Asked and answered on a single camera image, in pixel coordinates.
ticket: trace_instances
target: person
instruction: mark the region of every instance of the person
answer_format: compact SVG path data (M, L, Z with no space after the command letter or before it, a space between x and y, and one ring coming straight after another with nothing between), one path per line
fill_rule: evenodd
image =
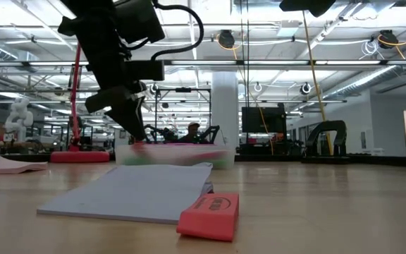
M198 123L189 123L187 126L187 135L180 138L178 141L180 143L195 143L199 127L200 125Z

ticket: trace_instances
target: black metal frame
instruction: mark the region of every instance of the black metal frame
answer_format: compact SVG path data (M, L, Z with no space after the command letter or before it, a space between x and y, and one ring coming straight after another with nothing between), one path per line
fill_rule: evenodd
M166 92L164 95L162 95L160 98L158 98L158 94L164 91ZM161 99L163 99L169 92L181 92L181 93L189 93L189 92L208 92L209 93L209 99L208 102L201 102L201 103L209 103L209 126L211 126L211 117L212 117L212 107L211 107L211 88L189 88L189 87L179 87L179 88L157 88L154 91L154 127L155 129L158 128L158 103L161 102ZM182 100L179 103L186 103L186 100Z

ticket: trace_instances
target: white pillar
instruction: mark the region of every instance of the white pillar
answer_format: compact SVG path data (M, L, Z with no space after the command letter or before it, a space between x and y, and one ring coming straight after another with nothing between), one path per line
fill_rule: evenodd
M235 151L239 143L238 78L236 72L216 71L212 73L211 102L211 124L221 128L214 143L217 145L226 144L232 151Z

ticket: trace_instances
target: pink paper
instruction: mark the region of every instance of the pink paper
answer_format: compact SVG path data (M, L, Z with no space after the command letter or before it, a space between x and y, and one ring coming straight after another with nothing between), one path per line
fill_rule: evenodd
M24 171L47 169L47 162L17 162L0 156L0 174L19 174Z

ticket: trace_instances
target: ceiling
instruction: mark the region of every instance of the ceiling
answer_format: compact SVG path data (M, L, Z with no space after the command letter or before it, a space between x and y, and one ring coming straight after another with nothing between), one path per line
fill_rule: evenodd
M51 30L42 26L33 15L30 15L22 8L17 6L14 1L0 0L0 45L13 52L26 51L35 55L39 61L72 61L75 58L75 52L63 42L75 45L74 37L58 35L55 33L60 24L62 16L73 17L73 14L59 0L25 0L23 3L31 14L37 16L42 22L48 25ZM301 12L282 12L277 3L273 1L251 1L252 7L249 13L243 11L239 13L238 6L232 5L232 1L219 0L161 0L163 5L182 4L190 6L195 10L204 23L204 42L196 49L196 54L192 51L167 54L162 59L210 59L210 60L233 60L247 59L249 51L250 59L308 59L308 54L302 53L307 49L305 43L305 27L303 25L303 16ZM362 47L365 47L367 40L372 36L377 36L380 30L392 30L400 42L406 42L406 7L392 7L394 2L388 2L388 5L377 12L377 8L371 4L359 5L358 12L348 16L345 21L337 24L336 20L340 13L346 8L345 2L338 2L323 16L315 18L307 14L309 40L312 41L323 31L326 32L318 43L314 44L312 49L315 59L385 59L395 58L398 55L396 49L378 49L373 54L366 55ZM166 39L156 44L147 44L145 47L133 52L133 59L149 59L152 54L162 49L181 47L183 44L190 44L190 19L189 15L183 11L161 11L156 10L156 14L163 25ZM241 30L241 19L244 23ZM240 41L241 34L247 34L247 19L249 21L250 45L244 46L244 54ZM288 28L293 22L298 21L297 26ZM232 30L239 48L233 50L222 49L217 41L212 41L220 30ZM194 33L198 35L198 27L193 27ZM291 36L295 37L295 42L290 41ZM20 75L11 75L11 69L0 68L0 77L13 81L17 85L8 85L2 83L0 89L17 88L36 84L36 89L54 89L55 87L67 88L69 82L68 75L37 75L35 73L20 73ZM60 68L49 69L69 73L69 69ZM158 82L159 87L196 87L210 88L212 72L216 68L198 69L198 68L171 68L166 69L166 79ZM316 79L325 92L333 86L344 80L358 74L361 70L355 68L332 68L330 70L316 71ZM242 75L238 72L239 83L242 83ZM254 97L258 99L295 99L300 96L300 86L305 83L313 83L312 72L308 69L297 70L290 69L282 72L276 68L262 68L260 70L250 71L251 91ZM152 84L152 81L146 80L146 84ZM253 89L254 85L260 83L261 91ZM97 89L93 75L84 75L81 79L81 89ZM82 99L90 93L80 95ZM42 100L65 100L68 94L57 96L55 94L42 95ZM201 99L201 95L177 94L168 95L168 99ZM52 104L40 104L43 107L53 109ZM81 113L85 113L82 104L78 107ZM204 111L208 110L205 104L170 104L168 109L163 111Z

